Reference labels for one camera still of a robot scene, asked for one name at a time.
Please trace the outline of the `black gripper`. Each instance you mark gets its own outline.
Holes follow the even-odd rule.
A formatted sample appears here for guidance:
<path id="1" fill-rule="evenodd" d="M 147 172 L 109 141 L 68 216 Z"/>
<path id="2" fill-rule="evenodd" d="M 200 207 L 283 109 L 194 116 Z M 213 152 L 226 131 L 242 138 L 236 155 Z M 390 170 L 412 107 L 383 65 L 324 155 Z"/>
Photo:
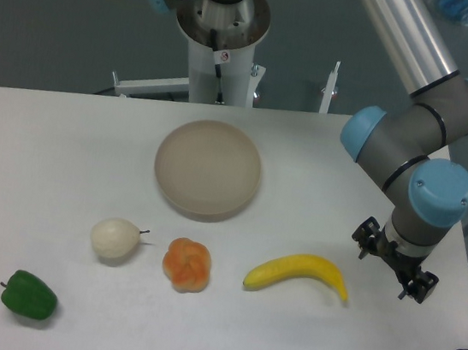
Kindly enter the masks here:
<path id="1" fill-rule="evenodd" d="M 399 300 L 410 297 L 422 304 L 433 293 L 440 279 L 420 267 L 420 257 L 400 253 L 397 243 L 388 241 L 374 217 L 369 217 L 359 224 L 351 237 L 358 244 L 359 260 L 367 255 L 379 256 L 394 271 L 398 282 L 403 287 L 398 297 Z"/>

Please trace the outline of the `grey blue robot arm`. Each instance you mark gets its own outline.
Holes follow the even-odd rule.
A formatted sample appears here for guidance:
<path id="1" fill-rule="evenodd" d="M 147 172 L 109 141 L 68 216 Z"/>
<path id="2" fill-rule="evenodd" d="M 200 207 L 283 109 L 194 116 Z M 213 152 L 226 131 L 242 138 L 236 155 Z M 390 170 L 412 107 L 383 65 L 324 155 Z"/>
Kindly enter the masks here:
<path id="1" fill-rule="evenodd" d="M 371 106 L 341 130 L 354 162 L 394 204 L 386 224 L 370 218 L 353 234 L 362 254 L 382 259 L 403 295 L 424 302 L 438 283 L 422 269 L 468 208 L 468 172 L 434 153 L 468 135 L 468 78 L 459 74 L 423 0 L 362 0 L 401 81 L 408 110 Z M 148 0 L 176 12 L 189 50 L 193 102 L 253 104 L 254 48 L 268 33 L 266 0 Z"/>

